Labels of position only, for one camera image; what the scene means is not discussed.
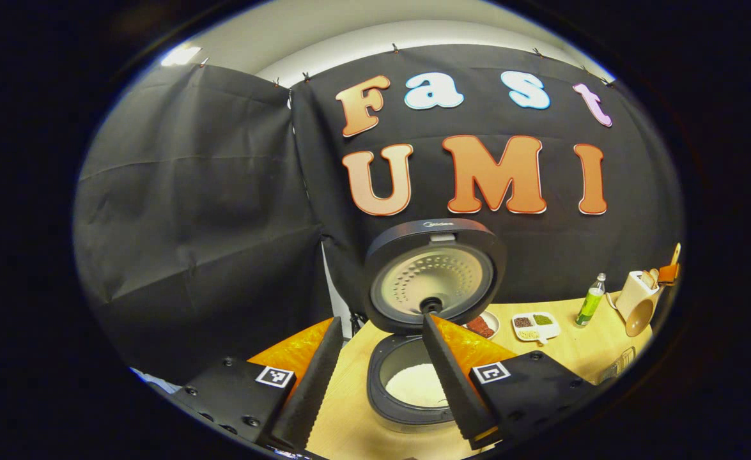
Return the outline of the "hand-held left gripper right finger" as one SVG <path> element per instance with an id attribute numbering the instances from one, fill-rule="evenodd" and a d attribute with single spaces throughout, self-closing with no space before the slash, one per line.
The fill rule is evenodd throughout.
<path id="1" fill-rule="evenodd" d="M 473 449 L 529 443 L 602 393 L 547 353 L 515 355 L 436 314 L 425 315 L 422 340 L 461 436 Z"/>

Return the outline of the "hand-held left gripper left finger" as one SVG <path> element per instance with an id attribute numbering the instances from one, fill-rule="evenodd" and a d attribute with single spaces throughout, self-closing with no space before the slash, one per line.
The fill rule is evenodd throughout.
<path id="1" fill-rule="evenodd" d="M 305 451 L 343 347 L 334 316 L 302 331 L 233 318 L 165 349 L 147 382 L 194 420 L 250 449 Z"/>

